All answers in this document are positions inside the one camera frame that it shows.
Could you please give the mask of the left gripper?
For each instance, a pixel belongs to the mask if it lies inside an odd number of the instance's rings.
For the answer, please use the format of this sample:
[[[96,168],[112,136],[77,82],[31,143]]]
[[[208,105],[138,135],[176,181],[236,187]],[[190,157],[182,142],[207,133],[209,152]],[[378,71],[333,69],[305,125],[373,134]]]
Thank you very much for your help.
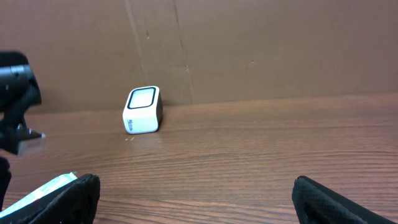
[[[42,103],[40,88],[27,57],[20,51],[1,52],[1,149],[18,155],[24,141],[41,138],[29,129],[25,112]]]

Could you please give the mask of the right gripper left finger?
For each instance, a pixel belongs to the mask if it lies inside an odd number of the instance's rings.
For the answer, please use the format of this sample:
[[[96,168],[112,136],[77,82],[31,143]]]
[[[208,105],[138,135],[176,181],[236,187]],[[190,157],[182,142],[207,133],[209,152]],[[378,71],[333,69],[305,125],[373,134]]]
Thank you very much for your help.
[[[85,174],[48,195],[1,218],[12,224],[92,224],[98,200],[100,178]]]

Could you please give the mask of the teal snack packet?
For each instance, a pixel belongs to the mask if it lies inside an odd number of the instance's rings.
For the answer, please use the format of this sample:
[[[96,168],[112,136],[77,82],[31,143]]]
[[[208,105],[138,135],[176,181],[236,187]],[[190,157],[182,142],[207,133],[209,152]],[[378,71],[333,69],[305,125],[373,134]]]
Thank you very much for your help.
[[[46,184],[35,189],[33,192],[29,193],[28,195],[26,195],[16,203],[12,204],[11,206],[3,210],[1,212],[1,218],[25,207],[30,203],[35,202],[36,200],[48,195],[49,193],[52,193],[53,191],[63,187],[64,185],[69,184],[70,182],[76,179],[77,179],[76,175],[73,172],[70,172],[68,174],[62,174],[50,180]]]

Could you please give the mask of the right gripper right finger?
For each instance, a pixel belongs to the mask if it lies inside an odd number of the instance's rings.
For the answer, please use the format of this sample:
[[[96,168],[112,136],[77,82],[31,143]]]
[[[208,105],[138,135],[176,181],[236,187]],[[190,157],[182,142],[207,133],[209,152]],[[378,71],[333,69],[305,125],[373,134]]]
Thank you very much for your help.
[[[303,175],[292,201],[300,224],[395,224]]]

